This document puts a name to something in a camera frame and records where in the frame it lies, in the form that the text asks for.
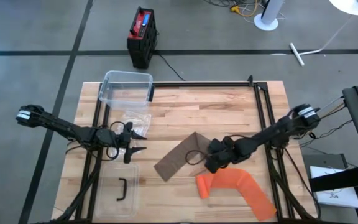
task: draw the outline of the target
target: table leg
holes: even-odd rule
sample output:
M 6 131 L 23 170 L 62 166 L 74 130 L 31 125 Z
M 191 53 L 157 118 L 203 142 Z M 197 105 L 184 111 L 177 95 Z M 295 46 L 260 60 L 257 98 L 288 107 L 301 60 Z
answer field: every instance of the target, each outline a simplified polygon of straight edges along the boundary
M 308 54 L 315 54 L 315 53 L 318 53 L 322 50 L 324 50 L 329 43 L 331 43 L 331 41 L 333 41 L 333 39 L 338 35 L 338 33 L 340 33 L 341 30 L 343 30 L 343 28 L 346 26 L 346 24 L 349 23 L 349 21 L 351 20 L 352 16 L 350 16 L 347 21 L 336 31 L 336 33 L 326 42 L 326 44 L 323 45 L 323 47 L 321 47 L 320 49 L 318 50 L 312 50 L 312 51 L 309 51 L 309 52 L 302 52 L 302 53 L 298 53 L 298 51 L 296 50 L 295 46 L 293 45 L 293 43 L 290 43 L 290 47 L 293 51 L 293 53 L 295 54 L 296 56 L 296 59 L 298 59 L 299 61 L 299 64 L 303 67 L 305 65 L 305 63 L 303 62 L 302 58 L 301 58 L 301 55 L 308 55 Z

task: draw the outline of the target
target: concrete floor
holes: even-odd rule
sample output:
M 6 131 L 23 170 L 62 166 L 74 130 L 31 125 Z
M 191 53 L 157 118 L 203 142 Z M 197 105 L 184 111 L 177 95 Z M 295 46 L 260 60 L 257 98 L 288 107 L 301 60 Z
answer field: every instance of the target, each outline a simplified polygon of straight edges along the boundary
M 87 0 L 0 0 L 0 50 L 71 50 Z M 277 30 L 262 32 L 227 8 L 201 0 L 95 0 L 79 50 L 125 50 L 126 35 L 137 6 L 155 10 L 159 50 L 317 49 L 348 17 L 329 1 L 287 0 L 286 20 Z M 329 49 L 358 49 L 358 17 L 338 35 Z M 358 85 L 358 54 L 304 56 L 300 67 L 293 55 L 167 55 L 187 80 L 283 80 L 291 106 L 323 106 Z M 0 56 L 0 223 L 17 223 L 45 136 L 42 128 L 23 128 L 14 118 L 20 106 L 42 105 L 52 111 L 67 56 Z M 100 81 L 108 70 L 136 71 L 128 56 L 77 56 L 60 117 L 73 121 L 81 84 Z M 178 80 L 159 57 L 148 70 L 154 80 Z M 315 131 L 325 132 L 349 119 L 342 111 L 325 119 Z M 66 141 L 54 135 L 30 222 L 47 221 L 53 210 L 63 167 Z M 352 124 L 310 147 L 344 153 L 358 166 L 358 136 Z M 304 154 L 316 154 L 303 149 Z M 353 211 L 323 207 L 327 221 L 357 223 Z

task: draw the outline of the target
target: clear plastic bag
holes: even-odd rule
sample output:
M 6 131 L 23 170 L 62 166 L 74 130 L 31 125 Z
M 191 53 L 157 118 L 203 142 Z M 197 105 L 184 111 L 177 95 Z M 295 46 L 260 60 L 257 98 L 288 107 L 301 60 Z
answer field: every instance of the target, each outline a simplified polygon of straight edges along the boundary
M 133 111 L 124 111 L 124 114 L 119 118 L 114 118 L 115 121 L 122 121 L 123 123 L 132 122 L 134 124 L 132 130 L 134 130 L 137 134 L 141 136 L 146 136 L 147 130 L 149 130 L 150 122 L 152 119 L 151 114 L 142 114 L 142 113 L 136 113 Z M 115 124 L 111 130 L 113 130 L 116 134 L 119 134 L 122 132 L 123 125 L 121 124 Z M 131 140 L 131 145 L 129 147 L 143 147 L 142 141 L 144 140 Z M 114 157 L 116 155 L 117 151 L 115 149 L 110 149 L 108 154 L 111 157 Z M 125 153 L 125 149 L 119 149 L 119 155 L 118 158 L 122 157 Z

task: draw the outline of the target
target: clear plastic container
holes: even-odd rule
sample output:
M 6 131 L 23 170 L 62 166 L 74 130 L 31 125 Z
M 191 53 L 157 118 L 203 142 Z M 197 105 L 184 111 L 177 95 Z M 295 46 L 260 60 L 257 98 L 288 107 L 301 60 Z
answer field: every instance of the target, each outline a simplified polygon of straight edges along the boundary
M 135 216 L 138 187 L 137 165 L 105 163 L 99 176 L 98 198 L 94 211 L 96 218 L 108 220 Z
M 99 99 L 115 110 L 147 107 L 153 77 L 138 72 L 109 71 L 104 77 Z

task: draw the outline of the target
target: white stand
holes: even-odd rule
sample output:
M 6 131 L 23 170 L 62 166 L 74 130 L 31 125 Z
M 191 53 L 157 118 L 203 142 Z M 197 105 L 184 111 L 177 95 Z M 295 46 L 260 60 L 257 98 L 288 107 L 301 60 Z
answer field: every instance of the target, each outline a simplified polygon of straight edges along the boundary
M 264 24 L 262 21 L 262 14 L 258 14 L 254 17 L 254 24 L 256 27 L 264 31 L 272 31 L 278 27 L 277 19 L 273 20 L 271 24 Z
M 329 2 L 335 6 L 337 9 L 339 9 L 342 12 L 348 13 L 351 16 L 347 19 L 347 21 L 345 22 L 345 24 L 342 25 L 341 28 L 339 28 L 338 31 L 336 31 L 336 33 L 326 42 L 326 44 L 324 44 L 323 47 L 321 47 L 318 50 L 312 50 L 310 52 L 302 52 L 302 53 L 298 53 L 298 51 L 296 50 L 295 46 L 293 45 L 293 43 L 290 43 L 290 47 L 293 51 L 293 53 L 296 56 L 296 59 L 298 59 L 299 64 L 301 64 L 301 66 L 303 67 L 305 65 L 305 63 L 303 62 L 301 55 L 308 55 L 308 54 L 315 54 L 318 53 L 322 50 L 324 50 L 329 43 L 331 43 L 331 41 L 333 41 L 333 39 L 338 35 L 338 33 L 346 26 L 347 23 L 349 23 L 349 21 L 351 20 L 352 16 L 358 16 L 358 2 L 357 0 L 329 0 Z
M 309 51 L 309 52 L 302 52 L 302 53 L 298 53 L 298 51 L 296 50 L 295 46 L 293 45 L 293 43 L 290 43 L 290 47 L 293 51 L 293 53 L 295 54 L 296 56 L 296 59 L 298 59 L 299 61 L 299 64 L 301 64 L 301 66 L 305 66 L 305 63 L 303 62 L 302 58 L 301 58 L 301 55 L 308 55 L 308 54 L 315 54 L 315 53 L 318 53 L 322 50 L 324 50 L 328 45 L 329 43 L 331 43 L 331 41 L 333 41 L 333 39 L 338 35 L 338 33 L 340 33 L 340 31 L 346 26 L 347 23 L 349 23 L 349 21 L 352 19 L 352 16 L 350 16 L 347 21 L 341 26 L 341 28 L 339 28 L 338 31 L 336 31 L 336 33 L 326 42 L 326 44 L 324 44 L 323 47 L 321 47 L 320 49 L 318 50 L 312 50 L 312 51 Z

